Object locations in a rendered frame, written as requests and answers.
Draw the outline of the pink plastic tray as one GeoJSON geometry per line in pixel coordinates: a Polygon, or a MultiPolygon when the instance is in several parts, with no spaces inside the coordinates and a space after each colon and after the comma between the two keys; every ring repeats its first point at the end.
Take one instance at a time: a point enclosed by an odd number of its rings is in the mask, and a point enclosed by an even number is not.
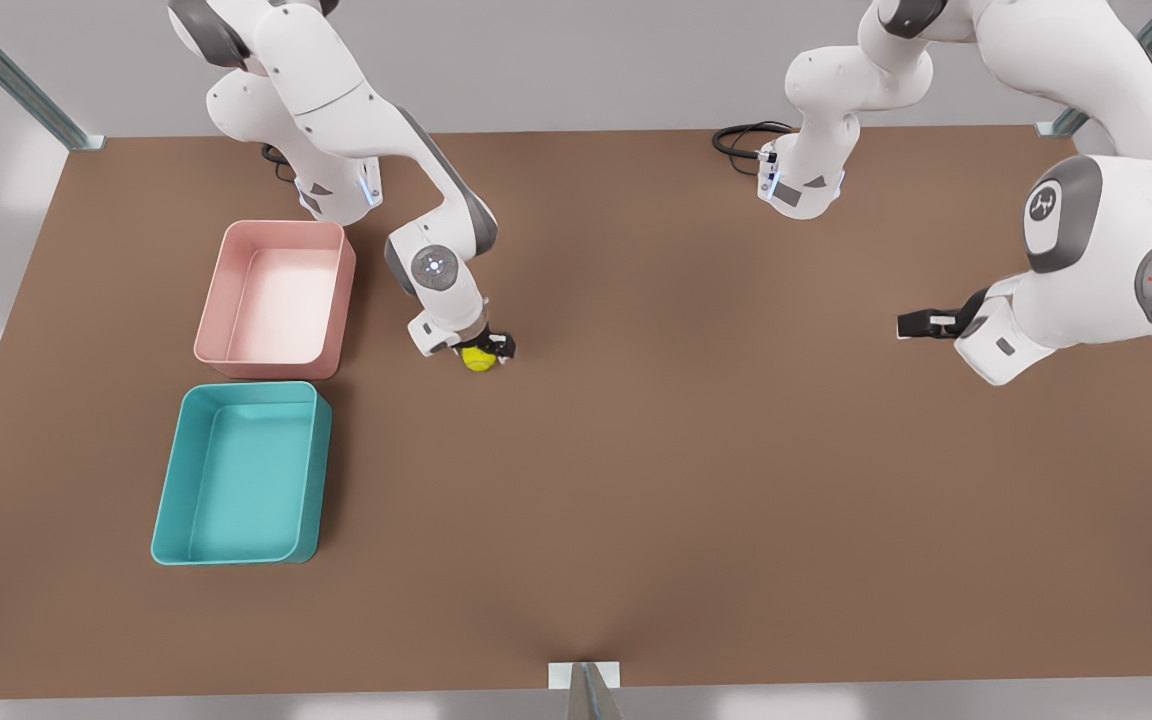
{"type": "Polygon", "coordinates": [[[342,225],[241,220],[223,233],[194,343],[241,381],[338,373],[356,252],[342,225]]]}

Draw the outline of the teal plastic tray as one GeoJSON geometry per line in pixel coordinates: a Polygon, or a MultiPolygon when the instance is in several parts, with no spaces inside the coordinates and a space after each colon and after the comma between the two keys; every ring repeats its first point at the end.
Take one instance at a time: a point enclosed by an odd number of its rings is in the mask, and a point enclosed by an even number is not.
{"type": "Polygon", "coordinates": [[[333,411],[306,381],[205,384],[180,402],[151,556],[300,564],[320,538],[333,411]]]}

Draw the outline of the silver frame post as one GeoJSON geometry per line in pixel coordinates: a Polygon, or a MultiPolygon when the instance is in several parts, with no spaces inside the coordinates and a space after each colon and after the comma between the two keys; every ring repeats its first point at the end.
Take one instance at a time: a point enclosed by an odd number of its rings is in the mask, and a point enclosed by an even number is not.
{"type": "Polygon", "coordinates": [[[550,662],[550,691],[567,691],[564,720],[626,720],[613,689],[621,688],[621,664],[550,662]]]}
{"type": "Polygon", "coordinates": [[[84,131],[0,50],[0,88],[69,152],[97,152],[106,138],[84,131]]]}
{"type": "Polygon", "coordinates": [[[1137,31],[1117,15],[1128,0],[1043,0],[1053,12],[1033,29],[1036,94],[1064,109],[1036,124],[1039,136],[1073,137],[1089,120],[1120,156],[1152,158],[1152,17],[1137,31]]]}

